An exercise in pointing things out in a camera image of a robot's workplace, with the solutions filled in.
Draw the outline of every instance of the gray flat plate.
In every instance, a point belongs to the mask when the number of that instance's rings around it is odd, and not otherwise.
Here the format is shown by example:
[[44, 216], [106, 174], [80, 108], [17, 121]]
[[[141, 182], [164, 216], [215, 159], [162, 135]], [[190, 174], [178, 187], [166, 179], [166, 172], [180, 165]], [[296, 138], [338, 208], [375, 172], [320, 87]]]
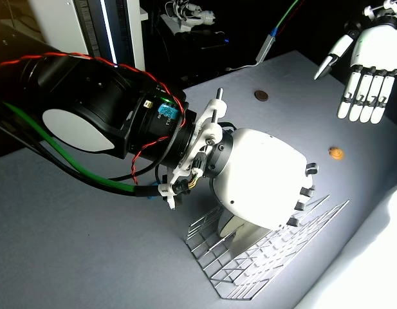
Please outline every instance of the gray flat plate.
[[[189, 224], [216, 205], [207, 181], [170, 211], [158, 198], [92, 189], [22, 150], [0, 158], [0, 308], [294, 307], [397, 171], [397, 127], [386, 118], [377, 126], [337, 119], [344, 87], [332, 77], [313, 82], [316, 69], [291, 52], [187, 90], [200, 113], [224, 87], [225, 120], [268, 132], [317, 162], [316, 197], [331, 194], [332, 205], [351, 200], [258, 298], [219, 299], [183, 243]], [[267, 102], [255, 99], [258, 89]], [[329, 157], [332, 145], [345, 160]], [[131, 168], [131, 158], [71, 152], [104, 176]], [[151, 181], [152, 175], [141, 178]]]

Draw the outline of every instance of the white robotic hand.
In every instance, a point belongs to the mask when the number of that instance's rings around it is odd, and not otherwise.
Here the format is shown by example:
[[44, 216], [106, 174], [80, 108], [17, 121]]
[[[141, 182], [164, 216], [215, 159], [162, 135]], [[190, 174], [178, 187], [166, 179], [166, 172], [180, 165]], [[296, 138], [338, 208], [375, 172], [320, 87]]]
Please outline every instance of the white robotic hand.
[[[375, 16], [374, 11], [380, 8], [383, 10]], [[365, 8], [364, 15], [374, 26], [364, 30], [355, 44], [350, 63], [352, 73], [338, 108], [338, 117], [346, 118], [349, 113], [350, 121], [370, 120], [377, 124], [381, 121], [397, 75], [397, 4], [386, 0], [381, 7]], [[314, 79], [328, 73], [357, 35], [355, 30], [338, 40]]]

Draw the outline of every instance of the table surface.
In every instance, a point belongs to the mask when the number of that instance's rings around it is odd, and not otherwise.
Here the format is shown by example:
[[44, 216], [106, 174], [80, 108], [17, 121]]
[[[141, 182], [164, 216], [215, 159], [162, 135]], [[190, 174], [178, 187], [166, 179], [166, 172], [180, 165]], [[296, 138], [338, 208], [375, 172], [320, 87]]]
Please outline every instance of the table surface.
[[[293, 51], [186, 90], [200, 113], [223, 87], [224, 121], [274, 135], [318, 163], [317, 198], [351, 200], [256, 299], [220, 299], [183, 242], [189, 224], [216, 206], [208, 181], [171, 211], [159, 198], [88, 187], [23, 149], [0, 158], [0, 308], [293, 308], [397, 171], [397, 127], [386, 118], [376, 126], [339, 120], [344, 86], [330, 76], [314, 82], [316, 69]], [[255, 99], [258, 89], [267, 102]], [[344, 160], [330, 158], [333, 145]], [[130, 170], [130, 157], [68, 149], [98, 174]]]

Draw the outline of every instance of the wire mesh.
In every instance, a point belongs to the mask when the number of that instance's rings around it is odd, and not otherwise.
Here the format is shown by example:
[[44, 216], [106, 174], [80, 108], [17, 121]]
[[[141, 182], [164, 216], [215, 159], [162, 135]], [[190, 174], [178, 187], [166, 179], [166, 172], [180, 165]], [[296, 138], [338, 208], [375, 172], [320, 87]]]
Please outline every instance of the wire mesh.
[[236, 230], [223, 238], [217, 231], [222, 207], [191, 224], [185, 242], [221, 298], [251, 300], [349, 203], [347, 200], [326, 210], [322, 205], [328, 198], [329, 195], [308, 204], [303, 212], [296, 212], [293, 217], [300, 221], [298, 227], [287, 225], [271, 231], [234, 258], [228, 244]]

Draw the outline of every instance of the blue sticker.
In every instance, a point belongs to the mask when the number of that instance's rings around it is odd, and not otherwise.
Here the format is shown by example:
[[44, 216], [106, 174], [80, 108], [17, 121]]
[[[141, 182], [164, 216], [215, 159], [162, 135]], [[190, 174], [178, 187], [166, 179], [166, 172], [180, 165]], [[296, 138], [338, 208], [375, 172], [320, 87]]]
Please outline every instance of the blue sticker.
[[166, 104], [161, 104], [160, 108], [158, 108], [158, 112], [170, 119], [177, 119], [178, 110]]

